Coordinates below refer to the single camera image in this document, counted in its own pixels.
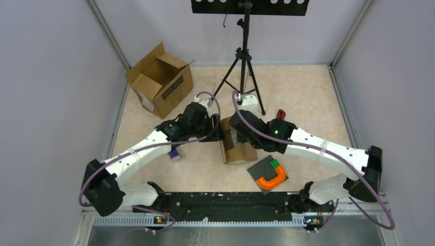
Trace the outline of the large cardboard express box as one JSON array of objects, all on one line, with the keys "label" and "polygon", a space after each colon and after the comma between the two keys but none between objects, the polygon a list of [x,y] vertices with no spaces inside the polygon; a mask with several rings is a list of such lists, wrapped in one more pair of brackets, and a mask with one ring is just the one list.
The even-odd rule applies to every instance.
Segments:
[{"label": "large cardboard express box", "polygon": [[125,73],[142,107],[161,119],[191,92],[190,64],[165,51],[161,42]]}]

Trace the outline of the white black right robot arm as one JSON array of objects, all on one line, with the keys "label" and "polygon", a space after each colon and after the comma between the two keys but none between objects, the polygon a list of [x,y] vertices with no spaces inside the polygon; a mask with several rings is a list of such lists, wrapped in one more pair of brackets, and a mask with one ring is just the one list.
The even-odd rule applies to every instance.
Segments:
[{"label": "white black right robot arm", "polygon": [[306,183],[300,192],[305,210],[315,211],[328,201],[345,197],[377,202],[383,171],[381,148],[346,147],[314,136],[282,119],[264,122],[246,110],[234,113],[229,125],[255,149],[305,157],[339,172],[335,177]]}]

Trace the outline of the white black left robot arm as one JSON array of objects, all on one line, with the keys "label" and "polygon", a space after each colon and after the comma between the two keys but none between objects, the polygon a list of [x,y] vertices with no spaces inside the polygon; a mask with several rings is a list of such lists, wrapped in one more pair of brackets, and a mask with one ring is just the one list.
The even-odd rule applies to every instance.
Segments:
[{"label": "white black left robot arm", "polygon": [[125,192],[128,178],[154,159],[177,147],[193,142],[219,141],[220,113],[211,113],[215,101],[211,98],[190,103],[175,119],[154,127],[142,141],[123,153],[102,162],[94,159],[85,168],[79,198],[102,216],[108,216],[123,206],[143,205],[153,212],[164,207],[164,197],[148,186],[143,190]]}]

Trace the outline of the red black utility knife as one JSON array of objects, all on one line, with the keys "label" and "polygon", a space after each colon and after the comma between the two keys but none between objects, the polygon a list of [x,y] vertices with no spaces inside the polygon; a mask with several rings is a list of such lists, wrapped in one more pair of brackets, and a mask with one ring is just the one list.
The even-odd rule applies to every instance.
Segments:
[{"label": "red black utility knife", "polygon": [[278,112],[277,112],[276,118],[279,119],[279,120],[284,120],[285,117],[286,117],[285,111],[282,110],[282,109],[279,109]]}]

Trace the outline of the purple rectangular box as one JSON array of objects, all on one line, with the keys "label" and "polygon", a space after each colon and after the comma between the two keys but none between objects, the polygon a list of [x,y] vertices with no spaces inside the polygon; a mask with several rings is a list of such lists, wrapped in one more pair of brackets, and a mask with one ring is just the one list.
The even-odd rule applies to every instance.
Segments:
[{"label": "purple rectangular box", "polygon": [[178,162],[182,160],[182,157],[177,149],[173,149],[168,153],[168,156],[172,162]]}]

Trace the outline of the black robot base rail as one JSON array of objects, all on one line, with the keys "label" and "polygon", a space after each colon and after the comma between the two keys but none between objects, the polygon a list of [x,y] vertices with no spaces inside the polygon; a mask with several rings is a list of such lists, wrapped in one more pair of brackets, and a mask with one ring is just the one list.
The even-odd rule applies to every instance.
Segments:
[{"label": "black robot base rail", "polygon": [[291,221],[294,214],[329,213],[334,203],[318,205],[291,192],[164,192],[147,208],[169,213],[177,222],[272,222]]}]

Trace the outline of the small cardboard box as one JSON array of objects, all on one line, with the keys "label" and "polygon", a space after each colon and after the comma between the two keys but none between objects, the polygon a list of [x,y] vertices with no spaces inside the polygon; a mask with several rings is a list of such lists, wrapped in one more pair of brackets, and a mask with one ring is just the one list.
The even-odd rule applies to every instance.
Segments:
[{"label": "small cardboard box", "polygon": [[230,117],[224,118],[220,121],[222,130],[224,131],[224,139],[220,141],[223,163],[225,165],[240,164],[258,160],[257,150],[250,145],[250,143],[240,142],[240,146],[234,148],[230,140],[230,129],[233,127],[229,124]]}]

